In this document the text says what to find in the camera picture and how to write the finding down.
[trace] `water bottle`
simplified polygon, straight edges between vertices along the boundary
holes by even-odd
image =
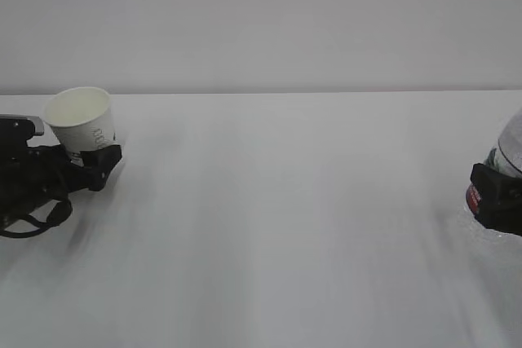
[[[518,111],[507,123],[498,137],[498,141],[489,151],[484,164],[499,173],[510,177],[522,178],[522,110]],[[466,191],[464,208],[458,215],[458,221],[470,235],[467,235],[478,250],[484,251],[485,256],[500,257],[502,262],[516,257],[522,264],[522,237],[507,234],[483,227],[474,218],[478,213],[480,194],[473,185]]]
[[[499,173],[522,178],[522,110],[509,120],[484,164]],[[514,346],[520,346],[522,237],[487,229],[477,222],[479,201],[480,194],[470,185],[456,219],[458,239],[484,283],[500,324]]]

